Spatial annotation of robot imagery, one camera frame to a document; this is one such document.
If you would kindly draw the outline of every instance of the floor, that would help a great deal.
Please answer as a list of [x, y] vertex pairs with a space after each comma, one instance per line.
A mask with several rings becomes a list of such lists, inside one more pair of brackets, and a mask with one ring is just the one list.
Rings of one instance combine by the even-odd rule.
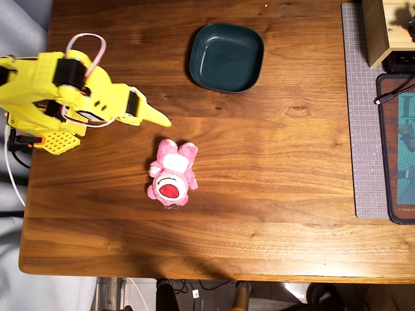
[[[148, 306], [149, 311], [156, 310], [156, 280], [155, 279], [132, 279]], [[202, 281], [205, 288], [213, 288], [224, 281]], [[215, 290], [204, 290], [198, 280], [187, 281], [187, 293], [176, 295], [180, 311], [193, 311], [193, 296], [191, 287], [198, 290], [199, 298], [195, 299], [195, 311], [221, 311], [230, 310], [235, 295], [235, 282], [229, 282]], [[182, 289], [182, 283], [177, 280], [173, 282], [176, 289]], [[342, 296], [348, 310], [361, 311], [368, 285], [336, 284], [339, 294]], [[290, 283], [297, 294], [305, 295], [308, 285], [302, 283]], [[297, 299], [285, 289], [283, 283], [279, 282], [253, 282], [250, 295], [250, 311], [277, 311], [290, 305], [299, 303], [303, 299]], [[124, 289], [124, 305], [130, 305], [133, 310], [145, 310], [142, 299], [130, 280], [126, 280]]]

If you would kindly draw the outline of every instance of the white fabric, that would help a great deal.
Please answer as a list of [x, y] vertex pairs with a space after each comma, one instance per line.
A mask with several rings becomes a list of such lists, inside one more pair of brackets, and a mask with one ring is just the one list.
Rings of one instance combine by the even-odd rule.
[[[0, 0], [0, 56], [37, 56], [46, 48], [45, 29], [52, 0], [16, 1], [21, 6], [13, 0]], [[0, 116], [0, 212], [21, 211], [23, 206], [11, 186], [2, 151], [5, 121]], [[20, 152], [19, 156], [30, 164], [27, 155]], [[20, 193], [25, 198], [29, 170], [17, 164], [11, 154], [9, 161]], [[0, 311], [90, 311], [96, 277], [29, 275], [19, 270], [22, 223], [20, 218], [0, 218]]]
[[0, 0], [0, 56], [36, 56], [45, 49], [46, 31], [13, 0]]
[[21, 218], [0, 218], [0, 310], [90, 311], [97, 278], [21, 273]]

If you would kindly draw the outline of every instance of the toy's white face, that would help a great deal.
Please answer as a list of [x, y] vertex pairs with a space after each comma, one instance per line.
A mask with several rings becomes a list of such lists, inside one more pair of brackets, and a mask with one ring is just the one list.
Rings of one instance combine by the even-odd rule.
[[186, 194], [184, 181], [172, 174], [162, 174], [156, 178], [156, 192], [165, 200], [178, 201]]

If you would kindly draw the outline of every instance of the cutting mat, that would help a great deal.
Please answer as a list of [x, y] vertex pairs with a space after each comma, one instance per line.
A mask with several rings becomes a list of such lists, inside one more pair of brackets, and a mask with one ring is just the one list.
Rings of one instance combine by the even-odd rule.
[[362, 6], [342, 4], [356, 216], [388, 218], [379, 112], [374, 104], [381, 65], [368, 67]]

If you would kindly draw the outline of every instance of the square bowl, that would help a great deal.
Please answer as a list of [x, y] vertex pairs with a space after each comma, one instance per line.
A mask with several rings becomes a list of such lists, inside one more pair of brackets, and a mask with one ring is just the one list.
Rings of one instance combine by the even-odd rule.
[[264, 43], [252, 29], [213, 23], [196, 35], [190, 73], [200, 86], [215, 91], [241, 93], [258, 80]]

